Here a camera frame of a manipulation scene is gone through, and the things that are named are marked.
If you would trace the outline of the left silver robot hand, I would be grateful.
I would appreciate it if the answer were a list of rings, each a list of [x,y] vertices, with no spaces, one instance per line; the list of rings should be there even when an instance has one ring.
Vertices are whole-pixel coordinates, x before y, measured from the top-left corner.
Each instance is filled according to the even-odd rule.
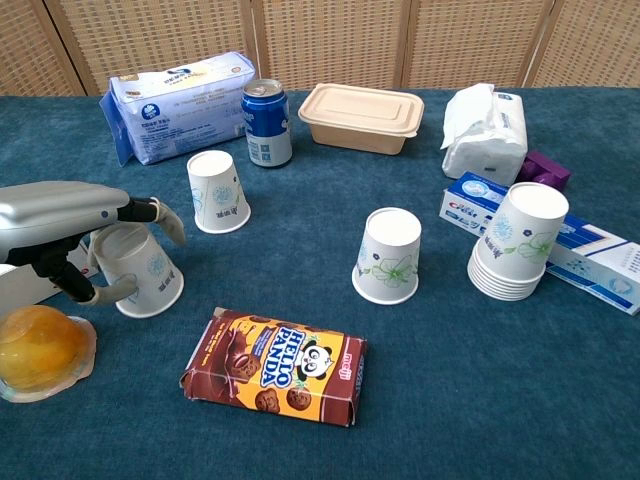
[[[118,222],[157,223],[175,244],[186,243],[180,217],[155,197],[79,181],[42,181],[1,189],[1,262],[31,265],[78,303],[115,303],[133,294],[136,283],[95,286],[67,254],[86,234]]]

